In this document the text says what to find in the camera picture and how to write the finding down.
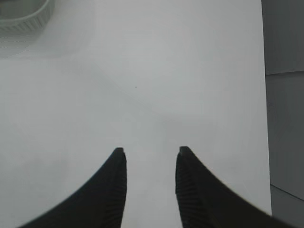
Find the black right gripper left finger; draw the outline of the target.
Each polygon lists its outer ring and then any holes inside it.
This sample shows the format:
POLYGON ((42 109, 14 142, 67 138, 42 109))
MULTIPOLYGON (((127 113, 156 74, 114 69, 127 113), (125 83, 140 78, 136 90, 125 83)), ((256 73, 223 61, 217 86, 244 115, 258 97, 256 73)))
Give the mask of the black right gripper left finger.
POLYGON ((127 194, 127 160, 115 148, 100 169, 75 193, 25 228, 119 228, 127 194))

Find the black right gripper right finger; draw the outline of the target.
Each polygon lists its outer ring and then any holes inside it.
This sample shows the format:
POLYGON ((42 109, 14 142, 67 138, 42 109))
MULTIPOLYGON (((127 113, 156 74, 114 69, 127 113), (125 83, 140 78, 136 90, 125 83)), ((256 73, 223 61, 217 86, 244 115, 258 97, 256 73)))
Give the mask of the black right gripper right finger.
POLYGON ((175 194, 184 228, 289 228, 220 181, 188 146, 176 159, 175 194))

